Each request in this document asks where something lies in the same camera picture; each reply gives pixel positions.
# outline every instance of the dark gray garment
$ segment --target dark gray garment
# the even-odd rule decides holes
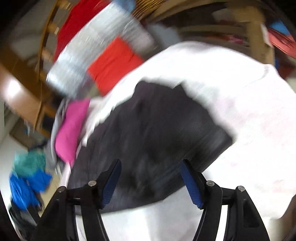
[[[81,148],[68,189],[97,179],[120,159],[121,176],[103,212],[154,203],[184,186],[181,160],[189,159],[202,172],[231,144],[231,137],[181,85],[171,89],[141,81]]]
[[[61,104],[56,112],[50,139],[47,145],[44,147],[46,167],[49,168],[50,170],[54,170],[57,164],[57,154],[55,152],[55,139],[64,121],[64,117],[65,117],[69,102],[70,102],[70,99],[66,99],[66,98],[61,101]]]

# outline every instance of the teal cloth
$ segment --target teal cloth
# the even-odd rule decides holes
[[[34,150],[28,153],[16,153],[13,171],[19,177],[31,177],[40,169],[44,171],[45,166],[44,152]]]

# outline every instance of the white sheet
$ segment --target white sheet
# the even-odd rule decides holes
[[[204,172],[225,188],[243,185],[262,218],[280,218],[296,193],[296,94],[272,65],[198,42],[168,48],[126,75],[104,98],[93,99],[83,144],[136,84],[175,87],[202,103],[235,143]],[[103,215],[110,240],[192,240],[201,212],[186,188],[163,202]],[[223,239],[226,212],[217,240]]]

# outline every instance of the red cloth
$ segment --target red cloth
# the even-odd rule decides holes
[[[296,58],[296,42],[291,35],[284,35],[272,28],[268,29],[269,41],[285,54]]]
[[[127,73],[144,62],[120,37],[116,37],[87,69],[100,94],[106,95]]]
[[[73,7],[57,36],[57,48],[54,53],[54,61],[57,60],[60,53],[79,30],[108,4],[109,2],[107,0],[80,0],[80,2]]]

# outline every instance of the pink cloth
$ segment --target pink cloth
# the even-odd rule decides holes
[[[89,102],[90,99],[84,99],[68,104],[64,122],[56,136],[56,153],[70,166],[73,166],[76,159],[78,138],[89,108]]]

